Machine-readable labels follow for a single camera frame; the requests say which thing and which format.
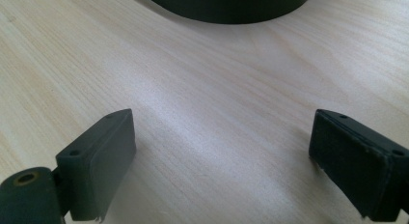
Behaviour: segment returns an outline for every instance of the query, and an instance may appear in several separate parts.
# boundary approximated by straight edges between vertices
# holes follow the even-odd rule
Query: light wood surface
[[[105,223],[370,223],[309,160],[314,111],[409,147],[408,6],[309,0],[227,26],[150,0],[0,0],[0,180],[131,108]]]

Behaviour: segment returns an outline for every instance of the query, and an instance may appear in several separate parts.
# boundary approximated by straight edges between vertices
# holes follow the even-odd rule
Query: black plastic part
[[[131,110],[105,116],[57,154],[62,179],[72,183],[73,220],[104,218],[135,154]]]
[[[1,224],[103,220],[136,154],[130,109],[105,116],[57,154],[58,167],[32,168],[0,186]]]
[[[409,151],[342,114],[317,110],[310,156],[372,221],[408,211]]]
[[[0,223],[64,223],[49,169],[27,169],[3,181],[0,187]]]
[[[184,17],[224,24],[255,23],[288,14],[307,0],[152,0]]]

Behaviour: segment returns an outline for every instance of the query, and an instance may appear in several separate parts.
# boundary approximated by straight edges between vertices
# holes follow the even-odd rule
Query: cylindrical hole
[[[27,174],[27,175],[24,175],[21,178],[19,178],[17,181],[20,182],[20,183],[29,182],[34,177],[35,177],[34,174]]]
[[[23,174],[14,180],[14,185],[23,186],[23,185],[29,184],[35,181],[38,176],[39,176],[38,172],[30,172],[30,173]]]
[[[404,156],[405,154],[399,150],[392,150],[393,154],[399,155],[399,156]]]
[[[79,155],[79,151],[78,150],[73,150],[73,151],[69,152],[69,155]]]

